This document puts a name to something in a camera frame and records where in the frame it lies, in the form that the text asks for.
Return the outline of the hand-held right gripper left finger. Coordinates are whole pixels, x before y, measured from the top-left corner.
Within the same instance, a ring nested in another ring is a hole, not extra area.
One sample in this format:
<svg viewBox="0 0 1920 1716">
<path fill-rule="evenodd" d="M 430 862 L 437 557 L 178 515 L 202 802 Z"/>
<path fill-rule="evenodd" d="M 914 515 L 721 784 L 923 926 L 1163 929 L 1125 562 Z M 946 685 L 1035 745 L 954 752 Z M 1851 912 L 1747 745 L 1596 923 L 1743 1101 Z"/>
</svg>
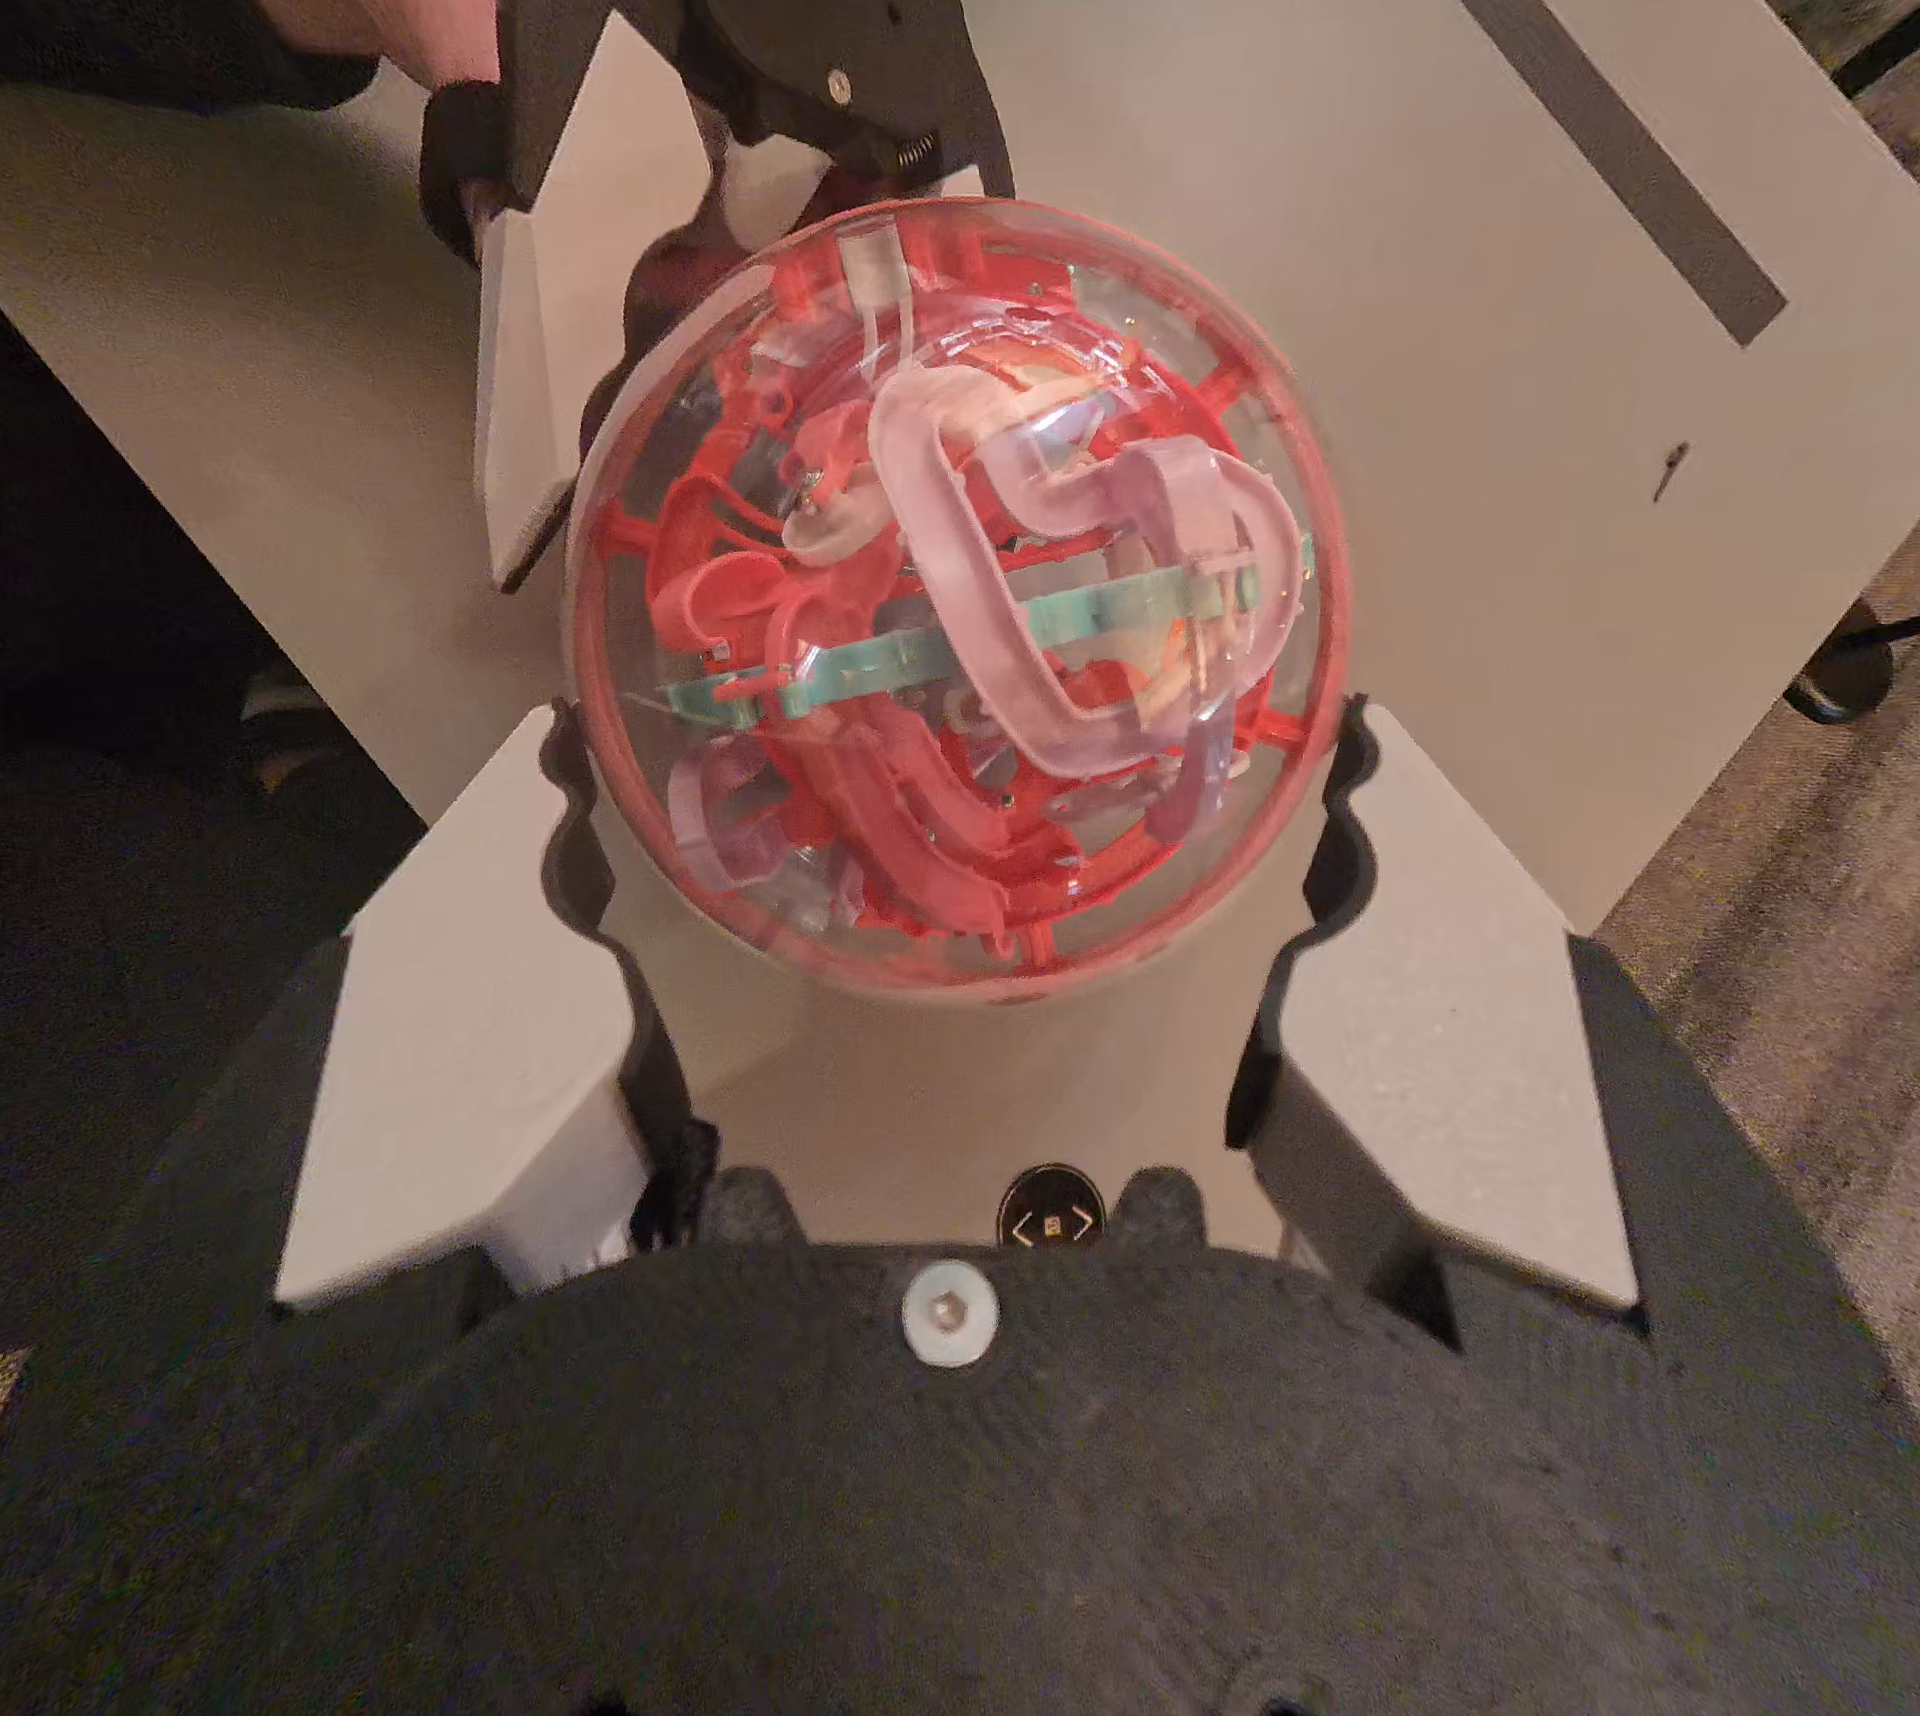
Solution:
<svg viewBox="0 0 1920 1716">
<path fill-rule="evenodd" d="M 345 930 L 277 1300 L 466 1248 L 538 1296 L 638 1255 L 688 1092 L 635 958 L 572 704 L 538 704 Z"/>
</svg>

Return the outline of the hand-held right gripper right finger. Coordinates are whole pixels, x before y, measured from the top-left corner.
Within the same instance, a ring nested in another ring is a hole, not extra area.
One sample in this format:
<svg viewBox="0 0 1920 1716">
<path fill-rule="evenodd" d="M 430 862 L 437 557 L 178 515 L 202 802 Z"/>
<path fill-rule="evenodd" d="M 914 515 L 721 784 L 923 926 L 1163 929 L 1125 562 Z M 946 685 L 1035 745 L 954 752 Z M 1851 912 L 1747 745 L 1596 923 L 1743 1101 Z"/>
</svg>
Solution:
<svg viewBox="0 0 1920 1716">
<path fill-rule="evenodd" d="M 1406 724 L 1350 700 L 1308 929 L 1277 952 L 1227 1149 L 1308 1259 L 1399 1313 L 1446 1261 L 1591 1313 L 1641 1300 L 1552 898 Z"/>
</svg>

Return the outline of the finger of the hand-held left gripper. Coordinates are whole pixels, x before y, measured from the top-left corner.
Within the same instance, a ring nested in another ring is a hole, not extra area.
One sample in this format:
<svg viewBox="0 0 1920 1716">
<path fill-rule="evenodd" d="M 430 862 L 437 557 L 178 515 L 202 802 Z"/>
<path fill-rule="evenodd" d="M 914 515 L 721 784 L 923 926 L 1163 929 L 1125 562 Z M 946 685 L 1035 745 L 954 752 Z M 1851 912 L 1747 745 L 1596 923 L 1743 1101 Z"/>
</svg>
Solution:
<svg viewBox="0 0 1920 1716">
<path fill-rule="evenodd" d="M 709 264 L 675 324 L 738 263 L 716 207 L 709 130 L 675 64 L 609 13 L 561 124 L 540 186 L 483 231 L 473 488 L 494 592 L 517 593 L 565 523 L 590 403 L 628 356 L 635 270 L 675 253 Z"/>
</svg>

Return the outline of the clear red maze ball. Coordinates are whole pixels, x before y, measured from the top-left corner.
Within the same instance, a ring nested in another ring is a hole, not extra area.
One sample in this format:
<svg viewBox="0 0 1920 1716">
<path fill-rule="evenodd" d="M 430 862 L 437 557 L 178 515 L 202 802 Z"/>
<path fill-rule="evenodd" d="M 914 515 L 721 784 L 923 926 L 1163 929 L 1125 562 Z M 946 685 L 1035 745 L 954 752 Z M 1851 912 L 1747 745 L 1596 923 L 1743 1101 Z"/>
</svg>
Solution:
<svg viewBox="0 0 1920 1716">
<path fill-rule="evenodd" d="M 1010 997 L 1202 929 L 1334 742 L 1353 575 L 1280 345 L 1113 228 L 914 199 L 751 256 L 589 451 L 563 650 L 751 952 Z"/>
</svg>

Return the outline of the round black control button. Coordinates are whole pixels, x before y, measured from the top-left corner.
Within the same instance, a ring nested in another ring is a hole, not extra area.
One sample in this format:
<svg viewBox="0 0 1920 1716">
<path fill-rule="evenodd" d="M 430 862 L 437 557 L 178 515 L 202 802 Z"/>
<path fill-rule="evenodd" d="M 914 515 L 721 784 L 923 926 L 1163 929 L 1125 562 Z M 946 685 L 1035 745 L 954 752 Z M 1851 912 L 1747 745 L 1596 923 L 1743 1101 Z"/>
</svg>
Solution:
<svg viewBox="0 0 1920 1716">
<path fill-rule="evenodd" d="M 1067 1161 L 1027 1167 L 999 1200 L 995 1246 L 1000 1248 L 1078 1248 L 1109 1227 L 1100 1189 Z"/>
</svg>

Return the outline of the black table leg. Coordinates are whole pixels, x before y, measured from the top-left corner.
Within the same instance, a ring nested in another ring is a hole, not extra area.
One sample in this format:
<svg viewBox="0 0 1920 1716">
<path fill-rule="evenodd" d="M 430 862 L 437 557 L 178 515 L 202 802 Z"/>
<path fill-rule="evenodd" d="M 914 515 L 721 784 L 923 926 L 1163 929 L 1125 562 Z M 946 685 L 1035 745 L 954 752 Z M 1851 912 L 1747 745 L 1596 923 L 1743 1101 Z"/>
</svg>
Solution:
<svg viewBox="0 0 1920 1716">
<path fill-rule="evenodd" d="M 1916 612 L 1885 621 L 1865 600 L 1856 600 L 1791 678 L 1785 700 L 1815 724 L 1863 721 L 1889 696 L 1897 646 L 1916 637 Z"/>
</svg>

